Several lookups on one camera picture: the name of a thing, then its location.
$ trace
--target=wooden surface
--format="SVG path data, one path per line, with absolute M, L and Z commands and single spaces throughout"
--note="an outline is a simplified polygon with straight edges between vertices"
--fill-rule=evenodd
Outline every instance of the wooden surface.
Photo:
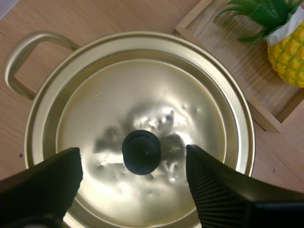
M 31 102 L 13 94 L 3 80 L 3 61 L 18 40 L 36 30 L 63 34 L 80 45 L 122 31 L 172 33 L 198 3 L 199 0 L 21 0 L 0 20 L 0 179 L 25 169 L 24 157 L 18 155 L 23 153 Z M 17 76 L 37 91 L 51 70 L 68 55 L 69 51 L 63 48 L 43 43 Z M 257 144 L 253 177 L 304 192 L 304 116 L 301 112 L 297 111 L 282 134 L 266 133 L 255 124 Z

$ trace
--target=pot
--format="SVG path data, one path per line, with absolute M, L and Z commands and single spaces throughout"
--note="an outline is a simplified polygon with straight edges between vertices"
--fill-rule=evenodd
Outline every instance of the pot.
M 34 94 L 15 73 L 43 41 L 74 52 Z M 242 92 L 213 56 L 181 38 L 128 32 L 79 47 L 61 35 L 35 32 L 11 51 L 5 79 L 14 92 L 33 100 L 27 167 L 68 147 L 80 148 L 84 176 L 64 217 L 70 227 L 196 227 L 185 172 L 187 144 L 251 175 L 254 131 Z M 122 143 L 135 130 L 160 141 L 161 162 L 147 175 L 123 163 Z

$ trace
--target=lid knob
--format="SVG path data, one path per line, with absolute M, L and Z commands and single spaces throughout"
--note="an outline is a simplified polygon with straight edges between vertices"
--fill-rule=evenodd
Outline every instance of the lid knob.
M 161 145 L 149 131 L 131 132 L 123 141 L 123 161 L 129 171 L 145 175 L 153 172 L 161 162 Z

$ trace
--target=pineapple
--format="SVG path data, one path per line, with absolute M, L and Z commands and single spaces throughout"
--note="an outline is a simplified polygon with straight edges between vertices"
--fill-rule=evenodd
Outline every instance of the pineapple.
M 280 78 L 304 88 L 304 0 L 230 0 L 224 12 L 245 15 L 263 28 L 242 42 L 258 45 L 266 39 L 268 59 Z

